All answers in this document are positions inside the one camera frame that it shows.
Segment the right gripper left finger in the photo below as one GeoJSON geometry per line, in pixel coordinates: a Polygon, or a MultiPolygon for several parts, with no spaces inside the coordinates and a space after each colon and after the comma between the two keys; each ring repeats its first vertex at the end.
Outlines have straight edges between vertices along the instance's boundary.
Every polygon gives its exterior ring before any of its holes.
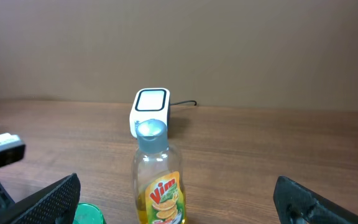
{"type": "Polygon", "coordinates": [[[0,224],[72,224],[81,184],[76,173],[0,212],[0,224]]]}

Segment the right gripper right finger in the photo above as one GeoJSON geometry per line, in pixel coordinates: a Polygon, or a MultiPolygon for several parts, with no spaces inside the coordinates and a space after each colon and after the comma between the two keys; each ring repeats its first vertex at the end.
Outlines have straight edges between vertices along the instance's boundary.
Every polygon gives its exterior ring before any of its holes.
{"type": "Polygon", "coordinates": [[[273,201],[281,224],[358,224],[358,215],[294,180],[280,176],[273,201]]]}

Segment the green lid jar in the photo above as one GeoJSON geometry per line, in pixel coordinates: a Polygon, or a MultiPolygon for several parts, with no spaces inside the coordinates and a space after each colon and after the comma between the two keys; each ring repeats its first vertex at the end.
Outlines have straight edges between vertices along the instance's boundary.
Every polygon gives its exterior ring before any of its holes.
{"type": "Polygon", "coordinates": [[[100,208],[91,203],[79,203],[73,224],[106,224],[100,208]]]}

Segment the yellow Vim dish soap bottle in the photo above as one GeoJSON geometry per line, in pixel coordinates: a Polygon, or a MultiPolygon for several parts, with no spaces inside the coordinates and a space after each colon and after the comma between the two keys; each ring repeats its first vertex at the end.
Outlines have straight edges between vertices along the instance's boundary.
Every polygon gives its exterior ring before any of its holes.
{"type": "Polygon", "coordinates": [[[132,163],[134,202],[141,224],[186,224],[181,151],[168,142],[163,121],[149,119],[136,129],[132,163]]]}

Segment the white barcode scanner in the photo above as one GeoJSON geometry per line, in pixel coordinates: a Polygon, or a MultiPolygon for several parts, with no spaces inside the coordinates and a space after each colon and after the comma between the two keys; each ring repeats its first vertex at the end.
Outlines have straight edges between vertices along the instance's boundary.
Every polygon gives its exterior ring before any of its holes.
{"type": "Polygon", "coordinates": [[[129,115],[130,131],[137,138],[138,125],[149,119],[158,119],[169,125],[170,91],[166,88],[143,88],[135,96],[129,115]]]}

